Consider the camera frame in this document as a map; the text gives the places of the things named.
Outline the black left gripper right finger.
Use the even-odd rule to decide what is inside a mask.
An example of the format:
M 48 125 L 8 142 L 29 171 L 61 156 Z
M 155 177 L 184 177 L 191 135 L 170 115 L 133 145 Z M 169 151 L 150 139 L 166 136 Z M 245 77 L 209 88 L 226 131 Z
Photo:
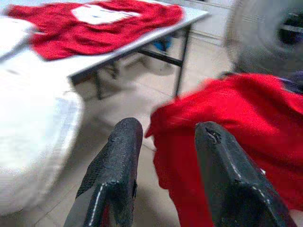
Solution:
M 271 182 L 225 128 L 198 123 L 195 148 L 214 226 L 296 225 Z

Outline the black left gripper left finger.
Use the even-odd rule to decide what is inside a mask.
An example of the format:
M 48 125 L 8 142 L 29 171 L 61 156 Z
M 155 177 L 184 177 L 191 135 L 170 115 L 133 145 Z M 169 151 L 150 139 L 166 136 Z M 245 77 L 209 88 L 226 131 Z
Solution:
M 142 140 L 143 128 L 136 118 L 115 125 L 88 166 L 64 226 L 132 226 Z

